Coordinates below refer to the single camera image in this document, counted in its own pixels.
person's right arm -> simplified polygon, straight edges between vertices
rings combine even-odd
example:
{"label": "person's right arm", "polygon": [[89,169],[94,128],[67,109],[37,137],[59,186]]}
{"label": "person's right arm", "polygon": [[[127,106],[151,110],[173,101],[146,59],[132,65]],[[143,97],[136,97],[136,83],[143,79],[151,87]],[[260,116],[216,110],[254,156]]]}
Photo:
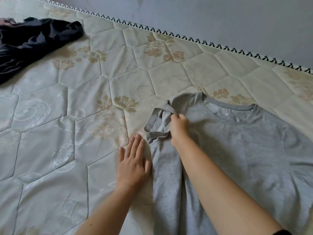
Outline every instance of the person's right arm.
{"label": "person's right arm", "polygon": [[283,228],[228,177],[188,135],[189,122],[171,116],[172,145],[219,235],[272,235]]}

black triangle pattern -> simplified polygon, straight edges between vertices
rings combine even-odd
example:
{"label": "black triangle pattern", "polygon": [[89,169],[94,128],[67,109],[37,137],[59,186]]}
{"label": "black triangle pattern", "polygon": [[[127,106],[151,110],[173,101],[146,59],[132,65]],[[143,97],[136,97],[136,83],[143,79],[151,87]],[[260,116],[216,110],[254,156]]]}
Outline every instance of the black triangle pattern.
{"label": "black triangle pattern", "polygon": [[[37,1],[49,3],[49,4],[52,4],[52,5],[55,5],[55,6],[59,6],[59,7],[65,7],[65,8],[67,8],[67,9],[79,11],[79,12],[86,13],[86,14],[93,15],[93,16],[99,16],[99,17],[104,18],[104,19],[108,19],[108,20],[111,20],[111,21],[115,21],[115,22],[121,23],[121,20],[120,20],[120,19],[115,20],[114,17],[110,18],[110,16],[100,15],[100,14],[98,14],[98,13],[94,13],[94,12],[87,11],[87,10],[84,10],[84,9],[80,9],[80,8],[77,8],[77,7],[70,7],[70,6],[68,6],[68,5],[61,4],[61,3],[58,3],[58,2],[55,2],[55,1],[51,1],[51,0],[37,0]],[[128,26],[134,26],[134,27],[138,27],[138,25],[139,25],[139,24],[137,24],[137,23],[126,22],[125,20],[122,20],[122,24],[125,24],[125,25],[128,25]],[[139,25],[138,28],[155,32],[155,29],[154,29],[153,27],[150,27],[150,29],[149,29],[148,26],[143,26],[143,25],[141,25],[141,24]],[[180,39],[185,39],[185,40],[194,42],[194,39],[193,39],[192,37],[190,37],[189,39],[187,39],[187,37],[186,37],[185,35],[183,35],[183,37],[181,38],[179,34],[174,35],[172,32],[170,32],[170,34],[167,34],[167,31],[163,31],[163,34],[170,35],[170,36],[175,36],[175,37],[180,38]],[[201,41],[200,41],[199,39],[196,39],[195,42],[196,42],[196,43],[201,43]],[[219,48],[219,49],[224,49],[224,50],[229,51],[229,47],[228,47],[228,46],[225,46],[224,48],[223,48],[220,44],[218,44],[217,46],[215,46],[213,42],[211,42],[210,44],[208,44],[205,40],[203,40],[203,41],[202,41],[202,44],[203,44],[203,45],[209,45],[209,46],[212,46],[212,47],[216,47],[216,48]],[[237,53],[236,48],[232,48],[231,52]],[[243,55],[245,54],[245,52],[244,52],[243,50],[240,50],[239,53],[240,53],[240,54],[243,54]],[[265,61],[269,61],[269,62],[272,62],[272,63],[277,63],[277,59],[276,59],[276,58],[272,58],[271,60],[269,60],[269,58],[268,58],[267,56],[261,57],[261,55],[259,55],[259,54],[255,54],[255,55],[253,56],[253,54],[252,54],[251,52],[248,52],[246,55],[247,55],[247,56],[250,56],[250,57],[262,59],[262,60],[265,60]],[[294,66],[293,63],[286,63],[284,60],[281,60],[281,62],[279,63],[279,65],[286,66],[286,67],[289,67],[289,68],[292,68],[292,69],[296,69],[296,70],[298,70],[298,71],[304,71],[304,72],[313,74],[313,70],[310,69],[310,68],[305,68],[305,67],[302,67],[302,66],[297,66],[297,67],[296,67],[296,66]]]}

person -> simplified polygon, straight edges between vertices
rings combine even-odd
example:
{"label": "person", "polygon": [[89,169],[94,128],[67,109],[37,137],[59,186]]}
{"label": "person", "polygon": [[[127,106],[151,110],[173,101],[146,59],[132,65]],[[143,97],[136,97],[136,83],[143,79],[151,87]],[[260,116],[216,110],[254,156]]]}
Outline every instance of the person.
{"label": "person", "polygon": [[[188,135],[189,121],[171,116],[171,143],[198,198],[219,235],[290,234],[229,178]],[[75,235],[118,235],[131,203],[147,181],[151,162],[143,159],[145,141],[132,137],[126,151],[119,149],[116,189]]]}

gray wall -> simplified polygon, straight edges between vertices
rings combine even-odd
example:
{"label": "gray wall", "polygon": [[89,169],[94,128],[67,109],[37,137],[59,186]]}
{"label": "gray wall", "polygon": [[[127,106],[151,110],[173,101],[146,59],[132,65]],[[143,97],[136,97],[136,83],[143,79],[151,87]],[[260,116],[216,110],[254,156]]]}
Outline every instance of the gray wall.
{"label": "gray wall", "polygon": [[55,0],[313,68],[313,0]]}

bed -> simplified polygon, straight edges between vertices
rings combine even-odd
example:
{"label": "bed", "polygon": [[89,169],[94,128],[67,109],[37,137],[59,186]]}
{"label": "bed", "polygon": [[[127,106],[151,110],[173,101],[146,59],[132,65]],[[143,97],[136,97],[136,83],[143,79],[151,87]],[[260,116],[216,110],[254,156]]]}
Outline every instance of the bed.
{"label": "bed", "polygon": [[[1,235],[74,234],[114,190],[116,150],[175,94],[257,103],[313,141],[308,69],[48,0],[0,0],[0,17],[29,16],[79,21],[86,34],[0,86]],[[151,210],[149,180],[120,234],[152,235]]]}

